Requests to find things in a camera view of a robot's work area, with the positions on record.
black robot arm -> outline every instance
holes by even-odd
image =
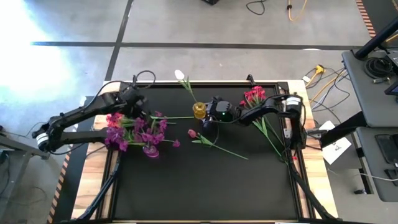
[[[103,93],[86,106],[51,117],[39,130],[32,133],[32,137],[36,138],[38,148],[45,152],[56,151],[65,144],[104,142],[106,128],[83,132],[64,132],[64,130],[99,114],[119,112],[133,118],[145,116],[149,114],[145,102],[145,97],[133,86],[128,86],[122,91]]]

black floor stripe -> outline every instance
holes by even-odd
[[[119,55],[119,51],[120,51],[119,45],[123,41],[123,36],[124,36],[124,32],[126,31],[127,22],[129,20],[129,13],[130,13],[133,1],[134,0],[128,0],[126,9],[124,10],[122,23],[120,24],[119,34],[118,34],[118,37],[116,38],[116,46],[113,49],[111,60],[109,61],[109,66],[106,71],[105,81],[109,81],[112,79],[114,67],[116,65],[116,61],[118,59],[118,55]]]
[[[353,45],[289,45],[289,44],[198,44],[198,43],[121,43],[121,47],[153,48],[204,48],[204,49],[272,49],[272,50],[351,50],[362,46]]]
[[[62,42],[62,41],[35,41],[31,42],[34,46],[49,47],[114,47],[115,42]]]

table leg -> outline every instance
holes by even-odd
[[[339,124],[332,130],[328,131],[324,134],[321,139],[321,147],[325,147],[330,145],[331,143],[345,137],[347,134],[355,131],[357,127],[366,127],[365,117],[363,116],[362,111],[358,112],[356,115],[350,117],[348,120]]]

red flower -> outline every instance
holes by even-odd
[[[189,134],[189,136],[191,138],[196,138],[197,137],[197,133],[194,130],[192,130],[192,129],[188,130],[188,134]]]

wooden platform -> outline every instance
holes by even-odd
[[[226,82],[226,81],[209,81],[209,82]],[[305,128],[306,129],[314,128],[315,123],[313,121],[313,115],[311,112],[311,107],[308,100],[307,91],[305,89],[304,82],[301,80],[272,80],[272,81],[257,81],[256,83],[261,85],[261,83],[270,83],[270,82],[287,82],[289,84],[289,91],[291,93],[296,92],[298,95],[303,97],[304,105],[307,110],[306,111],[307,120],[305,122]],[[119,86],[120,86],[119,83],[110,83],[109,85],[104,87],[102,92],[104,93],[109,91],[118,91]],[[102,129],[105,126],[106,126],[105,116],[97,116],[95,118],[94,129]],[[318,141],[312,138],[307,139],[307,145],[313,147],[320,147]],[[95,151],[101,146],[103,145],[100,143],[90,144],[87,153]],[[113,158],[116,158],[116,154],[118,152],[113,152],[113,153],[114,153]],[[79,217],[85,211],[87,206],[93,201],[96,194],[100,191],[101,183],[103,180],[106,157],[107,157],[107,150],[103,149],[90,155],[86,159],[83,168],[83,173],[81,175],[78,193],[76,196],[75,206],[73,208],[72,218]],[[338,214],[336,211],[333,194],[330,188],[328,174],[323,161],[322,152],[317,149],[306,148],[305,150],[303,150],[303,157],[305,161],[305,168],[308,175],[308,181],[312,192],[315,194],[320,203],[326,208],[326,210],[334,217],[337,217]],[[295,163],[297,169],[299,170],[298,161],[295,161]],[[103,217],[106,217],[108,215],[109,204],[110,204],[110,193],[111,189],[108,191],[104,201],[104,207],[102,212]],[[309,217],[305,195],[301,191],[301,189],[299,193],[300,193],[300,199],[301,199],[304,217]]]

